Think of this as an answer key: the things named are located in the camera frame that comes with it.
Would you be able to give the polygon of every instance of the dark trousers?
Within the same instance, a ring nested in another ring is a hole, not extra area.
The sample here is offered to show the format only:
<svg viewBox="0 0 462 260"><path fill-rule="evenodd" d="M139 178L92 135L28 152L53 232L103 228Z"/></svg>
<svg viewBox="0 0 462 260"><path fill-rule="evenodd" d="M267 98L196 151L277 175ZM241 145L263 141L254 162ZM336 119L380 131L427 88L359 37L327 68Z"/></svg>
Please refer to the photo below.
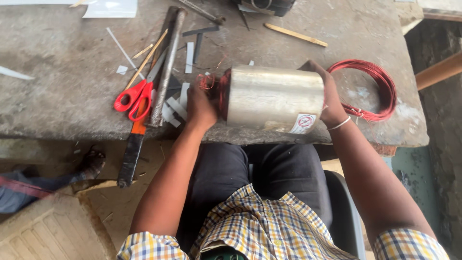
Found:
<svg viewBox="0 0 462 260"><path fill-rule="evenodd" d="M249 174L249 164L253 165ZM263 199L287 192L312 208L329 227L329 192L319 156L311 144L203 144L189 182L176 238L189 252L209 211L239 188L252 183Z"/></svg>

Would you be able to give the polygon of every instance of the hand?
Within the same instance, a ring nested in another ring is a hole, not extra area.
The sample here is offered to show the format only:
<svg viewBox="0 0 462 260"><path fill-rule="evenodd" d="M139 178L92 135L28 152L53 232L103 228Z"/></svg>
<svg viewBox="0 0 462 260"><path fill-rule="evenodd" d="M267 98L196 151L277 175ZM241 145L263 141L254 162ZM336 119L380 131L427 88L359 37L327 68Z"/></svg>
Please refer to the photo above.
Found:
<svg viewBox="0 0 462 260"><path fill-rule="evenodd" d="M332 75L313 60L307 61L298 70L316 72L322 77L327 107L322 111L320 119L326 124L327 128L335 127L345 121L348 116L340 102L339 94L337 93L337 85Z"/></svg>
<svg viewBox="0 0 462 260"><path fill-rule="evenodd" d="M186 125L207 132L218 118L215 100L209 100L206 91L193 86L188 89L188 118Z"/></svg>

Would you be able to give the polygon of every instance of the warning label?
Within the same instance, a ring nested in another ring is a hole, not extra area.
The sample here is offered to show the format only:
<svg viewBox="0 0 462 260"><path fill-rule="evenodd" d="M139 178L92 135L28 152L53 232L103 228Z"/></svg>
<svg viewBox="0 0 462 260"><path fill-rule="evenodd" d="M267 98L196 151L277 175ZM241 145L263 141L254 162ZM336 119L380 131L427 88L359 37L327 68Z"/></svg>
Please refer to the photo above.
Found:
<svg viewBox="0 0 462 260"><path fill-rule="evenodd" d="M308 129L310 129L310 127L314 124L315 120L316 115L298 114L297 121L289 133L300 135L306 134L308 133Z"/></svg>

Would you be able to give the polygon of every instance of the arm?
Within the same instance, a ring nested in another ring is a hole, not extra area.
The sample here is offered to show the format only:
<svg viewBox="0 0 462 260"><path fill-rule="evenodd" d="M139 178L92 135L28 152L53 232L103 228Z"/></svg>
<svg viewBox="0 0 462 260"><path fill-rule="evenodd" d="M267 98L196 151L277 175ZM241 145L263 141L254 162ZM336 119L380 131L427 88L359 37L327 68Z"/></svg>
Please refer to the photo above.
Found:
<svg viewBox="0 0 462 260"><path fill-rule="evenodd" d="M315 71L324 80L328 107L321 120L327 128L345 121L348 115L332 76L313 61L300 69ZM418 205L352 120L331 130L330 136L371 243L380 233L393 228L410 228L435 238Z"/></svg>
<svg viewBox="0 0 462 260"><path fill-rule="evenodd" d="M190 88L186 126L138 203L130 234L176 235L199 145L216 121L206 93Z"/></svg>

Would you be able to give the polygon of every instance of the scissors handle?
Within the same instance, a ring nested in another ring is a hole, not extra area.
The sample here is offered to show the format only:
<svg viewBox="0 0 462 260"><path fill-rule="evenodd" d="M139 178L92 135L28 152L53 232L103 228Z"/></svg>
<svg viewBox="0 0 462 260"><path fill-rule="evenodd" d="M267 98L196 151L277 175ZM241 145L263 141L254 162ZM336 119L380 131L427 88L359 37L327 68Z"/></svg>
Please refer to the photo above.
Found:
<svg viewBox="0 0 462 260"><path fill-rule="evenodd" d="M143 91L144 86L146 84L147 84L146 80L143 80L142 82L136 84L135 86L125 91L122 91L122 93L120 93L120 95L115 99L115 102L114 102L115 110L119 112L124 112L128 110L133 105L133 103L136 102L136 99L139 97L139 95ZM121 102L122 98L125 96L129 98L128 103L126 105L122 104Z"/></svg>
<svg viewBox="0 0 462 260"><path fill-rule="evenodd" d="M136 103L132 107L132 110L130 110L130 113L128 113L128 118L133 122L140 121L149 112L149 109L151 108L151 91L152 82L146 83L146 85L143 88L143 91L141 92L140 97L138 98L138 100L136 100ZM146 99L144 112L139 117L133 118L133 115L136 113L136 111L140 109L140 103L143 99Z"/></svg>

